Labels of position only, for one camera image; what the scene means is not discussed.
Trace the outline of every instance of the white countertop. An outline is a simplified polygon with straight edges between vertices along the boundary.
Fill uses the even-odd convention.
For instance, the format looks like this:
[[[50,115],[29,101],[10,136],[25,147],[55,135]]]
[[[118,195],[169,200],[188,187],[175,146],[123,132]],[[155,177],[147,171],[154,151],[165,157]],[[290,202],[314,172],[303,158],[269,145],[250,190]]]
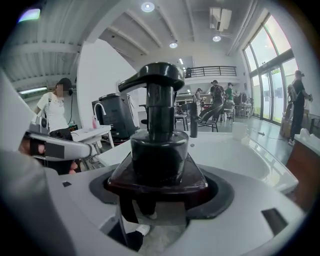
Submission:
[[[83,129],[72,131],[71,135],[74,142],[82,142],[96,136],[104,135],[108,133],[110,130],[111,130],[110,125],[100,125],[100,127],[97,129],[83,128]]]
[[[318,156],[320,156],[320,138],[317,138],[313,134],[309,136],[302,136],[301,134],[296,134],[294,136],[294,139],[305,145],[307,148],[311,149]]]
[[[130,152],[128,140],[97,158],[107,167],[120,164]],[[284,194],[293,191],[298,184],[296,177],[280,161],[249,137],[237,141],[232,133],[198,132],[197,138],[189,138],[188,152],[196,164],[261,180]]]

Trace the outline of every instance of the white t-shirt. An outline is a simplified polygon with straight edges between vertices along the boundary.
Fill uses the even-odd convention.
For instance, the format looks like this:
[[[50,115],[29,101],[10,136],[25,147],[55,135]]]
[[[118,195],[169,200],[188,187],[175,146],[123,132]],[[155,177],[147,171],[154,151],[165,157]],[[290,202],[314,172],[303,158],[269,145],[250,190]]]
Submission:
[[[47,92],[41,97],[37,107],[45,112],[50,133],[59,129],[68,128],[67,121],[64,117],[65,107],[63,97],[58,98],[52,92]]]

